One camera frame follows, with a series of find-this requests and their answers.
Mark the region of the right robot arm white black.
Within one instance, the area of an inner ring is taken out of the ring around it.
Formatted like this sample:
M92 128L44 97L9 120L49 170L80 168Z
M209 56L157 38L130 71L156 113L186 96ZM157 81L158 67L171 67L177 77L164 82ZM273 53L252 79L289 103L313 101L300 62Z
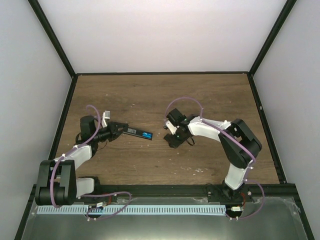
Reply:
M230 163L221 184L223 198L232 202L240 196L248 172L262 150L261 142L242 119L215 121L201 115L185 116L175 108L164 117L164 128L170 133L163 139L174 149L197 136L219 142Z

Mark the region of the blue battery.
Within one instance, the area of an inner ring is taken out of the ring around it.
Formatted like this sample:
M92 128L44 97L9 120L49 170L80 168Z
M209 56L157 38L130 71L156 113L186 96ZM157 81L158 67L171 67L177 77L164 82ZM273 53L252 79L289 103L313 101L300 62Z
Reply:
M151 139L152 136L153 136L151 133L147 133L147 132L143 132L142 135L143 135L145 138L149 138L149 139Z

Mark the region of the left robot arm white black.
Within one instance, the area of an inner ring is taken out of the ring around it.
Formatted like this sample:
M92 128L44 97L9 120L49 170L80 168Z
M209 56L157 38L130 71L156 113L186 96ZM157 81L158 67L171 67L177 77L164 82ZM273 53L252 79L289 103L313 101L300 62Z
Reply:
M72 205L77 198L85 195L91 202L97 202L102 196L102 189L97 186L94 176L76 177L76 170L93 158L99 143L116 140L127 123L98 120L87 115L80 119L80 133L75 138L72 149L60 157L44 160L39 165L35 202L39 206Z

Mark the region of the black remote control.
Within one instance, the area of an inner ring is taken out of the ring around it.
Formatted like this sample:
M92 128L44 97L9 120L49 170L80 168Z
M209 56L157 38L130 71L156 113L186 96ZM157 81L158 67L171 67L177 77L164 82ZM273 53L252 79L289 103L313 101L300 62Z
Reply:
M152 134L152 138L144 137L143 133ZM150 141L153 139L153 133L148 132L148 131L144 131L144 130L141 130L141 129L137 129L137 128L132 128L132 127L128 127L126 129L123 129L123 134L134 136L134 137L138 137L138 138L142 138L142 139L146 139L146 140L150 140Z

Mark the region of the black battery cover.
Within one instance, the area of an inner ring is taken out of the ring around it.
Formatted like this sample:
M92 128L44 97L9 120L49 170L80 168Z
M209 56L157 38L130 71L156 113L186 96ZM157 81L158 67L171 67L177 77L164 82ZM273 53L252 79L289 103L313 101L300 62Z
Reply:
M166 134L163 139L168 143L168 146L170 148L178 148L179 146L179 140L172 134Z

